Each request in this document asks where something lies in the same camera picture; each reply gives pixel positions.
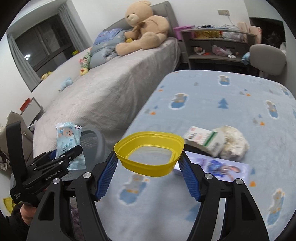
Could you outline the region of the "person's left hand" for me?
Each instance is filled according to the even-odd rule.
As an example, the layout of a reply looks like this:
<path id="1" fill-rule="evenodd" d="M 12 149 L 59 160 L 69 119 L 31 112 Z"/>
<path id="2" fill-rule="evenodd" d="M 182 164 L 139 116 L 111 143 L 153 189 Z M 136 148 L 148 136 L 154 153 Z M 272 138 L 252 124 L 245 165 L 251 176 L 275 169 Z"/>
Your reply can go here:
<path id="1" fill-rule="evenodd" d="M 20 214 L 26 225 L 30 226 L 36 211 L 36 207 L 25 204 L 22 205 L 22 207 L 20 208 Z"/>

